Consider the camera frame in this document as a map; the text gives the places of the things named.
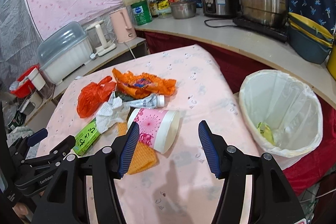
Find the pink paper cup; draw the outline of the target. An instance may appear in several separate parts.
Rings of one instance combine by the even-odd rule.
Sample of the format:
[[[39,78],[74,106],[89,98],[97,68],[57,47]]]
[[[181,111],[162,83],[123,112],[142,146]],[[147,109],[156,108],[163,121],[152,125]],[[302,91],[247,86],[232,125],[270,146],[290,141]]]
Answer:
[[[173,145],[179,128],[179,111],[163,109],[134,109],[127,127],[139,126],[139,142],[164,154]]]

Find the pink patterned tablecloth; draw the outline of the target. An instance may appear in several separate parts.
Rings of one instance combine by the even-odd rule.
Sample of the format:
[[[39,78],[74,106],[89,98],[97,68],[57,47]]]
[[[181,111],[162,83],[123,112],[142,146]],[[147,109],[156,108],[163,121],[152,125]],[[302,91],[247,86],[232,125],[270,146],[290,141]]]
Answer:
[[[199,123],[206,121],[227,144],[258,155],[217,62],[194,45],[147,55],[116,68],[122,73],[175,79],[176,91],[167,98],[165,108],[180,114],[175,142],[167,153],[158,154],[158,164],[116,181],[127,223],[210,223],[223,182],[209,169],[198,137]]]

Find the green milk powder can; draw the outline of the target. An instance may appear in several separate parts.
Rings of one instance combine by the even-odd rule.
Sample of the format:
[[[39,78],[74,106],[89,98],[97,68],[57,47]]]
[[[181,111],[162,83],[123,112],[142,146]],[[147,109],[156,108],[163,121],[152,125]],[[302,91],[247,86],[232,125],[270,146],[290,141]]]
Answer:
[[[134,3],[130,7],[138,26],[152,22],[152,16],[147,0]]]

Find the white dish rack box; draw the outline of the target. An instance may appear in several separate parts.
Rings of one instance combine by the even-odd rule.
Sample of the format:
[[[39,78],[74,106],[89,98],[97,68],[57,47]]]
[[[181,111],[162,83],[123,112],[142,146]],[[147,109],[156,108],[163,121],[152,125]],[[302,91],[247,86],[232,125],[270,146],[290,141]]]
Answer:
[[[70,22],[38,46],[38,63],[48,81],[59,85],[73,71],[90,62],[92,53],[82,26]]]

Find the orange waffle cloth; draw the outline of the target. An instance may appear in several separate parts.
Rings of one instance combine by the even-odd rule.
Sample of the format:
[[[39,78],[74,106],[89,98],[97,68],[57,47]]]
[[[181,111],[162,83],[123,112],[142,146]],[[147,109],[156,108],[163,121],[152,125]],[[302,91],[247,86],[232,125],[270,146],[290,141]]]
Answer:
[[[136,174],[150,169],[158,163],[154,149],[137,143],[127,174]]]

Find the yellow label jar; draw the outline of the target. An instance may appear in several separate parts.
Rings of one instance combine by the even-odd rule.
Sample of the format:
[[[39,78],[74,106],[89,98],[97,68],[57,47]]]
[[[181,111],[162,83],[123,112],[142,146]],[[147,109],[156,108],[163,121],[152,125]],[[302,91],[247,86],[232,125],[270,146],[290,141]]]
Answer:
[[[171,16],[171,7],[169,0],[157,0],[158,16],[167,18]]]

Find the green cardboard box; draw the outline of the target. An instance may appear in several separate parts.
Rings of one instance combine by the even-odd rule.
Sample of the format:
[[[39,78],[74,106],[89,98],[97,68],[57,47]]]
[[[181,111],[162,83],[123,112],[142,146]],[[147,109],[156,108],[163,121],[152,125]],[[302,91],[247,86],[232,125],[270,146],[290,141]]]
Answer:
[[[75,136],[76,143],[73,151],[78,156],[85,155],[99,136],[100,133],[96,128],[96,119],[93,119]]]

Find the orange snack wrapper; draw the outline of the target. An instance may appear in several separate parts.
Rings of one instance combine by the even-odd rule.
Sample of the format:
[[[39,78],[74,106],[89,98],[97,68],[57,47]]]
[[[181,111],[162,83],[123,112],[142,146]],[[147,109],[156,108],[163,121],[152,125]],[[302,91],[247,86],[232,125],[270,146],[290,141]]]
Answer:
[[[117,90],[135,99],[145,98],[152,93],[170,97],[176,91],[177,81],[174,79],[162,79],[149,73],[121,73],[116,68],[113,68],[112,74],[117,83]]]

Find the white paper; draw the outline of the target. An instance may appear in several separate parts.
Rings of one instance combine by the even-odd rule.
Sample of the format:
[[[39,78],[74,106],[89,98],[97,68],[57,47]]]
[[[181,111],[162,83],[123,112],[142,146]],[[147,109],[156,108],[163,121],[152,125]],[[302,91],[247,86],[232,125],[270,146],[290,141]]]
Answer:
[[[107,102],[104,102],[96,113],[96,128],[103,134],[116,123],[125,123],[130,112],[130,106],[112,92]]]

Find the squeezed toothpaste tube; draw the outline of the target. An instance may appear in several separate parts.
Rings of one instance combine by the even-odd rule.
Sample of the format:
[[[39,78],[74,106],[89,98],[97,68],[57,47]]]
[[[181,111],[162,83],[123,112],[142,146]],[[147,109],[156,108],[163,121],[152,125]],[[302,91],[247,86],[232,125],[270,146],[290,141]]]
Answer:
[[[126,106],[140,109],[157,109],[165,107],[165,96],[159,94],[150,94],[149,96],[123,103]]]

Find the pink electric kettle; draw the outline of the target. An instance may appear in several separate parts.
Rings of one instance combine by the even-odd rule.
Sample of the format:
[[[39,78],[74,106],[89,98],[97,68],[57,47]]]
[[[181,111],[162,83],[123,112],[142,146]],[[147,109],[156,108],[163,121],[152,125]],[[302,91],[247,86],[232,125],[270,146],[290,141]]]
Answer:
[[[109,17],[118,43],[126,43],[137,37],[126,7],[112,11]]]

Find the black induction cooktop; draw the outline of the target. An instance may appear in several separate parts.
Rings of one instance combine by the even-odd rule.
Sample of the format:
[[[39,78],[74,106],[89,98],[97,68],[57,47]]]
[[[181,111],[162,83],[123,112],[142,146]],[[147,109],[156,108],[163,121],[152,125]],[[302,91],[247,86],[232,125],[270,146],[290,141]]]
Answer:
[[[243,16],[233,18],[232,22],[240,28],[256,31],[260,34],[276,39],[282,43],[286,43],[288,41],[289,36],[286,26],[270,27],[260,23],[252,22],[244,18]]]

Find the red plastic basket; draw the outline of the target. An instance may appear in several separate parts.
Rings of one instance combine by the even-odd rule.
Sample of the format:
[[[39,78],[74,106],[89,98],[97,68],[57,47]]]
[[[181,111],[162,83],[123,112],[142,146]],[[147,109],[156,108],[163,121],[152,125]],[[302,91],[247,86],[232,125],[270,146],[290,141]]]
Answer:
[[[11,94],[13,94],[16,97],[22,99],[22,98],[25,98],[26,96],[28,96],[32,91],[35,90],[35,87],[34,87],[33,83],[28,78],[28,75],[35,68],[39,69],[40,68],[39,64],[35,64],[35,65],[31,66],[29,69],[27,69],[25,71],[25,73],[23,73],[21,76],[19,76],[19,78],[17,79],[17,81],[19,83],[22,82],[22,84],[20,84],[19,87],[16,88],[15,90],[11,90],[10,91]]]

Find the small steel pot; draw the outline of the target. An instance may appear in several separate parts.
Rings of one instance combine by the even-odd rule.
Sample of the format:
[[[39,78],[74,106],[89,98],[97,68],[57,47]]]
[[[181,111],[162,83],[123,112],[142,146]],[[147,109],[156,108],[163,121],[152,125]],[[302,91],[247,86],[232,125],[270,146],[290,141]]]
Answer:
[[[197,14],[197,5],[193,1],[178,1],[170,4],[174,19],[189,19]]]

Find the red plastic bag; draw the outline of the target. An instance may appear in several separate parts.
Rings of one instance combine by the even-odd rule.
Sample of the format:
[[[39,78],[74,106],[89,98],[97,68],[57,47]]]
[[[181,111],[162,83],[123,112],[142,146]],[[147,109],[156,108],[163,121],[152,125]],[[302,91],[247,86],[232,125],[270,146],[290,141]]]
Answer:
[[[79,117],[84,119],[91,116],[104,102],[108,101],[115,88],[116,83],[111,76],[103,78],[99,83],[89,83],[82,88],[76,108]]]

